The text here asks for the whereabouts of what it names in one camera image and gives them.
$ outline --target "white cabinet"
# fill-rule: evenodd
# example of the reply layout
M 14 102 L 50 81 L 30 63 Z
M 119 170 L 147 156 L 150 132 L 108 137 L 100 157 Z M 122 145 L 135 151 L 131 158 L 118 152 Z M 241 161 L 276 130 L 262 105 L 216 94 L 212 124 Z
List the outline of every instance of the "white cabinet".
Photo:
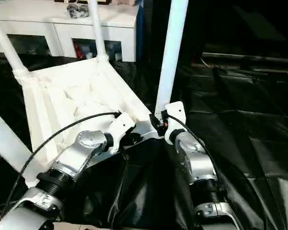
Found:
M 52 56 L 63 56 L 63 51 L 52 23 L 0 21 L 0 26 L 8 35 L 43 36 Z
M 56 31 L 65 57 L 76 57 L 73 38 L 95 40 L 93 27 L 90 25 L 55 24 Z M 123 61 L 136 60 L 136 32 L 134 28 L 102 26 L 104 40 L 121 42 Z
M 139 6 L 128 5 L 98 7 L 104 39 L 120 42 L 123 61 L 136 61 L 138 10 Z M 75 58 L 73 39 L 95 39 L 91 17 L 72 19 L 66 4 L 53 0 L 3 1 L 0 3 L 0 26 L 8 35 L 44 37 L 52 56 Z

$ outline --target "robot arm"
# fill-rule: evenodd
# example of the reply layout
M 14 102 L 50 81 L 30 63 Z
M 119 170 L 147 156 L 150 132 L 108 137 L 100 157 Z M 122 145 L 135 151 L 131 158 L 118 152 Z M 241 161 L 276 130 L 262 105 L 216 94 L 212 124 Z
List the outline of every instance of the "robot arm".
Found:
M 63 208 L 63 203 L 75 183 L 87 168 L 92 157 L 103 152 L 115 154 L 120 140 L 135 126 L 127 113 L 113 121 L 106 133 L 82 131 L 75 142 L 67 147 L 40 173 L 39 183 L 31 187 L 0 221 L 0 230 L 52 230 L 53 221 Z
M 166 105 L 168 115 L 185 123 L 186 116 L 182 102 Z M 168 144 L 177 152 L 175 162 L 190 185 L 194 218 L 204 230 L 242 230 L 242 226 L 226 202 L 220 189 L 220 181 L 213 163 L 199 143 L 185 128 L 173 119 L 168 119 L 165 134 Z

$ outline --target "white bar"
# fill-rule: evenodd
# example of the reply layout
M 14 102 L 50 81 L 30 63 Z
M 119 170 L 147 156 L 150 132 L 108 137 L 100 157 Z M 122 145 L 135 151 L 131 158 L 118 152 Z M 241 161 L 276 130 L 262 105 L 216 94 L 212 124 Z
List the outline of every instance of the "white bar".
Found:
M 24 71 L 26 72 L 26 67 L 21 62 L 19 56 L 17 55 L 13 45 L 11 44 L 8 36 L 0 27 L 0 44 L 4 50 L 4 54 L 9 61 L 12 69 L 14 71 Z
M 16 171 L 20 172 L 31 154 L 31 151 L 0 117 L 1 157 L 3 157 Z M 34 186 L 37 182 L 37 174 L 44 171 L 45 168 L 38 161 L 33 159 L 24 172 L 24 178 L 27 185 Z
M 171 3 L 155 109 L 157 118 L 161 118 L 160 112 L 165 110 L 165 105 L 171 99 L 188 2 L 188 0 L 172 0 Z
M 96 37 L 97 59 L 108 60 L 105 42 L 102 36 L 97 0 L 89 1 L 90 16 L 93 17 L 93 28 Z

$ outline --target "white shelf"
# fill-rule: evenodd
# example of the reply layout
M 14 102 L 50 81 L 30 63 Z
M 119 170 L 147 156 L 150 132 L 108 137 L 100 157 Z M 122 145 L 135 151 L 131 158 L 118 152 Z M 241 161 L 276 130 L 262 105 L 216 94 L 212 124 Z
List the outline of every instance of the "white shelf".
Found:
M 0 21 L 93 25 L 91 17 L 70 18 L 66 4 L 54 0 L 3 0 Z M 139 6 L 99 5 L 102 26 L 134 28 Z

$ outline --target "wrinkled black plastic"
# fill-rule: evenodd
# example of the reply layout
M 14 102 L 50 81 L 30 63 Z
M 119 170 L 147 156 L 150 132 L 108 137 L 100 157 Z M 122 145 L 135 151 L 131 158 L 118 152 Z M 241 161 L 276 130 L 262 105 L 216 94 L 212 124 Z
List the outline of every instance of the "wrinkled black plastic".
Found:
M 66 61 L 22 58 L 30 69 Z M 160 70 L 113 66 L 153 111 Z M 0 115 L 11 126 L 10 115 L 23 121 L 13 128 L 29 145 L 21 91 L 2 58 L 1 81 L 10 88 L 0 84 L 0 95 L 17 95 L 19 105 L 0 97 Z M 288 230 L 288 75 L 180 67 L 172 95 L 177 100 L 184 102 L 187 125 L 210 149 L 245 229 Z M 152 139 L 88 169 L 67 199 L 64 220 L 103 228 L 193 229 L 190 191 L 169 159 L 172 151 Z M 8 193 L 2 186 L 11 187 L 14 179 L 15 171 L 0 160 L 0 204 Z M 22 184 L 18 195 L 24 190 Z

